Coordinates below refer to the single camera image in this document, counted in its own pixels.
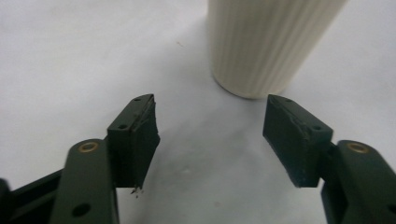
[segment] white cup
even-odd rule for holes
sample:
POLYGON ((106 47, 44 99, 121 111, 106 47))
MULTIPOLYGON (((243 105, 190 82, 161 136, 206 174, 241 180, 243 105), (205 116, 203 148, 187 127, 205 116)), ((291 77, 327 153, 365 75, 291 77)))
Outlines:
POLYGON ((283 91, 347 0, 209 0, 215 80, 250 99, 283 91))

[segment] ribbed cup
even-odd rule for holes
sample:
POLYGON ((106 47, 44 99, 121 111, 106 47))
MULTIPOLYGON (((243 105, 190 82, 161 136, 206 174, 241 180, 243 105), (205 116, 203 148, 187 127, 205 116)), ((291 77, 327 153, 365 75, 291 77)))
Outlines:
POLYGON ((216 81, 259 99, 279 93, 347 0, 209 0, 216 81))

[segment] black plastic part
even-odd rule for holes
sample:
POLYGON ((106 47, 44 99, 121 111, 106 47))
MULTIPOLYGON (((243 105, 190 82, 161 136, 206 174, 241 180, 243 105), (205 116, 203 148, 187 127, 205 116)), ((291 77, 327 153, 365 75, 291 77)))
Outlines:
POLYGON ((328 224, 340 224, 344 219, 348 202, 344 191, 324 183, 321 191, 324 212, 328 224))
POLYGON ((396 175, 375 149, 340 141, 334 165, 347 199, 340 223, 396 223, 396 175))
POLYGON ((6 223, 15 209, 15 200, 7 181, 0 179, 0 223, 6 223))
POLYGON ((106 141, 80 142, 69 150, 50 223, 118 223, 115 193, 106 141))
POLYGON ((48 223, 62 170, 12 191, 15 210, 9 224, 48 223))
POLYGON ((318 185, 321 150, 331 147, 329 126, 292 100, 269 95, 263 136, 296 187, 318 185))
POLYGON ((339 190, 341 188, 339 176, 334 167, 334 153, 337 149, 338 147, 333 143, 331 143, 331 146, 326 150, 318 148, 318 150, 320 150, 318 173, 320 177, 326 181, 328 188, 334 190, 339 190))
POLYGON ((118 188, 143 187, 160 143, 154 95, 134 98, 107 129, 113 174, 118 188))

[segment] white table surface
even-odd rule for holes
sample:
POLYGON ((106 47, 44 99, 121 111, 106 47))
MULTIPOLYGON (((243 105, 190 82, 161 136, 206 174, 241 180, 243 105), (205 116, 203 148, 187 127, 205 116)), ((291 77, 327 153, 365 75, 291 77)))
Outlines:
MULTIPOLYGON (((19 188, 154 93, 161 143, 121 223, 326 223, 262 137, 266 101, 210 73, 205 0, 0 1, 0 176, 19 188)), ((396 1, 350 0, 281 95, 396 169, 396 1)))

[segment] screw hole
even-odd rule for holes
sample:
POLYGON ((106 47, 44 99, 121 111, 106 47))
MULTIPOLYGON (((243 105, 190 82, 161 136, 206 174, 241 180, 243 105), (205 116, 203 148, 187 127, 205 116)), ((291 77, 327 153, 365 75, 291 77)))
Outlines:
POLYGON ((88 212, 90 212, 90 210, 91 210, 91 206, 88 203, 82 203, 73 209, 72 215, 73 217, 83 217, 88 212))
POLYGON ((78 150, 80 152, 91 152, 94 151, 98 148, 99 144, 95 143, 95 142, 88 142, 86 144, 83 144, 81 146, 79 146, 78 150))
POLYGON ((390 204, 388 205, 388 209, 391 213, 396 215, 396 204, 390 204))
POLYGON ((126 128, 128 128, 128 125, 126 125, 126 124, 121 124, 119 126, 119 129, 126 129, 126 128))
POLYGON ((95 147, 95 144, 89 143, 89 144, 82 145, 81 148, 84 150, 90 150, 90 149, 93 149, 94 147, 95 147))
POLYGON ((365 147, 364 145, 358 144, 358 143, 349 143, 349 144, 347 144, 347 147, 349 147, 349 149, 351 149, 352 151, 359 152, 359 153, 369 152, 369 148, 365 147))

